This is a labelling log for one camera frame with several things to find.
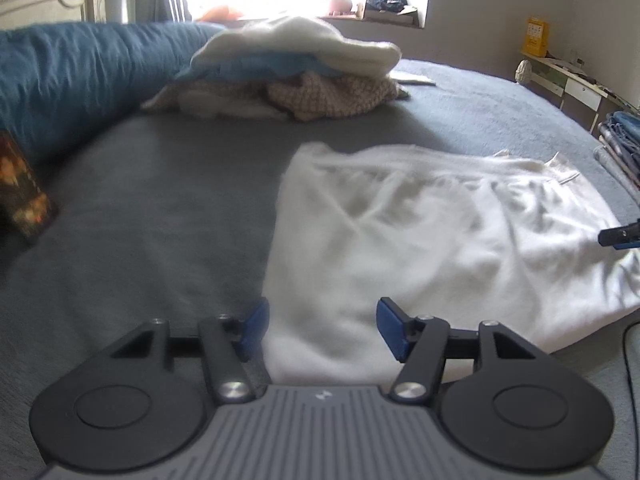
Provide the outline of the white bear print sweatshirt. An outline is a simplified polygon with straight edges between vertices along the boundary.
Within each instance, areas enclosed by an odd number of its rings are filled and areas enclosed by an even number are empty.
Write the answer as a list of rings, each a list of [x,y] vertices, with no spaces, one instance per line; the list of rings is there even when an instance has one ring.
[[[617,219],[564,156],[412,145],[301,146],[285,170],[262,293],[274,382],[388,386],[383,297],[455,328],[485,320],[545,352],[634,312],[639,254],[598,244]]]

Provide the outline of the dark clothes on windowsill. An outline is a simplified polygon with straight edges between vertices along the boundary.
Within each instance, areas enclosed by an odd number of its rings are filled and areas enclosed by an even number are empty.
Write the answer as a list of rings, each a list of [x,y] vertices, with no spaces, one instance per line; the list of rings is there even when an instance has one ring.
[[[365,21],[416,27],[420,25],[418,9],[408,0],[366,0],[362,18]]]

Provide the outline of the stack of folded jeans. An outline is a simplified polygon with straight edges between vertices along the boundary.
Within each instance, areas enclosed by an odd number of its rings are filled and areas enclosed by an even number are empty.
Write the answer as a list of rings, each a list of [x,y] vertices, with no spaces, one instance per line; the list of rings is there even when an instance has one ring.
[[[633,188],[639,188],[639,116],[608,114],[598,125],[599,140]]]

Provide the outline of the grey bed sheet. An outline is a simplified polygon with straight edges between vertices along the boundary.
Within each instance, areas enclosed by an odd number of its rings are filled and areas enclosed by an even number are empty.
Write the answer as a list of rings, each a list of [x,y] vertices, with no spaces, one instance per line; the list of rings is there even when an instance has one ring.
[[[328,122],[206,122],[132,114],[42,167],[58,216],[35,243],[1,229],[1,474],[43,463],[28,428],[38,393],[151,318],[173,326],[241,311],[262,288],[281,176],[299,145],[356,152],[378,144],[565,155],[621,222],[628,192],[594,158],[576,122],[512,81],[405,60],[430,77],[410,99]]]

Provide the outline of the white and green desk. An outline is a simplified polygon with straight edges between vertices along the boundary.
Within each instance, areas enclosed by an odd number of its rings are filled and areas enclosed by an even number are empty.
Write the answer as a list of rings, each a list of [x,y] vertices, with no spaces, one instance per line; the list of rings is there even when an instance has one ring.
[[[638,107],[613,90],[602,86],[581,68],[557,58],[537,58],[522,53],[533,65],[532,80],[525,87],[547,99],[592,136],[608,114],[628,112],[638,115]]]

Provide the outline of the white yarn ball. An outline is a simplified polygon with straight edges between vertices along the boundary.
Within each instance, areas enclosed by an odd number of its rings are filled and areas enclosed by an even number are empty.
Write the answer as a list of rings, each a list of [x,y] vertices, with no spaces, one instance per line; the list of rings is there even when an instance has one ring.
[[[526,86],[526,84],[529,84],[530,81],[532,80],[532,73],[533,73],[532,63],[529,61],[528,58],[524,58],[524,60],[521,60],[520,64],[518,64],[518,67],[515,70],[514,80],[517,84],[522,84],[523,86]]]

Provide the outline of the yellow box on desk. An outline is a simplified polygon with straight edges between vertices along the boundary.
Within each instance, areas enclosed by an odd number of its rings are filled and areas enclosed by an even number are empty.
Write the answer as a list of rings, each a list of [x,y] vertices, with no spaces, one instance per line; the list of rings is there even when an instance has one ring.
[[[529,18],[526,26],[523,51],[537,58],[544,58],[548,53],[549,32],[550,25],[547,21],[542,18],[534,18],[533,16]]]

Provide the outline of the white cloth strip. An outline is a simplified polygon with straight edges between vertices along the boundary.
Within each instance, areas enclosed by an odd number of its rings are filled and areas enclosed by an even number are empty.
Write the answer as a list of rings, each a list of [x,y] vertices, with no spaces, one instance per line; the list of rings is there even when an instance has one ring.
[[[406,86],[434,86],[436,84],[430,77],[407,73],[402,70],[392,70],[388,76],[398,84],[405,84]]]

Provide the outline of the smartphone with lit screen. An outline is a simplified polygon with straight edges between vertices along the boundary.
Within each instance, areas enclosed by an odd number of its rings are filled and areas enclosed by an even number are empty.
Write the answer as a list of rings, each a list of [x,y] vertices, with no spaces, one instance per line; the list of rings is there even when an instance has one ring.
[[[26,240],[36,240],[58,213],[9,131],[1,131],[1,209]]]

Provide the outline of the light blue garment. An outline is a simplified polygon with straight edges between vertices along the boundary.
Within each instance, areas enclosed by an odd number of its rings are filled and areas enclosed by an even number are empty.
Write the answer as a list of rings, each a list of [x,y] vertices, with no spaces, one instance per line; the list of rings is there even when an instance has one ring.
[[[175,81],[275,81],[306,72],[327,77],[343,75],[340,70],[334,70],[310,54],[260,52],[221,61],[193,58],[190,65],[175,76]]]

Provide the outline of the cream fleece garment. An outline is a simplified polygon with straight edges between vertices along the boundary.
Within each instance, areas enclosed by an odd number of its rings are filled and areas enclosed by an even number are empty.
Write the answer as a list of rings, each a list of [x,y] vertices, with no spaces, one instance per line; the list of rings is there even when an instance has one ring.
[[[191,58],[194,66],[264,54],[308,54],[341,73],[385,77],[401,60],[401,50],[386,41],[344,37],[320,18],[288,16],[228,28],[210,38]]]

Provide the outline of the blue duvet roll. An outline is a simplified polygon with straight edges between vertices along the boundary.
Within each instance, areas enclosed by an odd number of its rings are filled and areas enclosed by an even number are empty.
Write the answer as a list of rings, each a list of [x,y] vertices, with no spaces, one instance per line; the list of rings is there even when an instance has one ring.
[[[151,99],[221,26],[69,22],[1,34],[1,127],[40,162]]]

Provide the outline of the orange object on windowsill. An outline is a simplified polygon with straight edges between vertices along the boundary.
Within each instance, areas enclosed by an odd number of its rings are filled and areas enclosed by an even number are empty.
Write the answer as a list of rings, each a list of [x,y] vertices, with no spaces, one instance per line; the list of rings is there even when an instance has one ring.
[[[233,10],[228,6],[216,6],[216,8],[209,9],[202,16],[198,18],[198,22],[207,23],[225,23],[236,22],[243,17],[243,14],[237,10]]]

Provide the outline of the pink pot on windowsill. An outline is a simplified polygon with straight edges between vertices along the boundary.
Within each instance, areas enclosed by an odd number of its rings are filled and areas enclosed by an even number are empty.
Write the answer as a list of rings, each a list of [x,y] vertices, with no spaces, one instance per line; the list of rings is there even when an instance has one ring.
[[[355,13],[355,3],[352,0],[330,0],[329,16],[346,16]]]

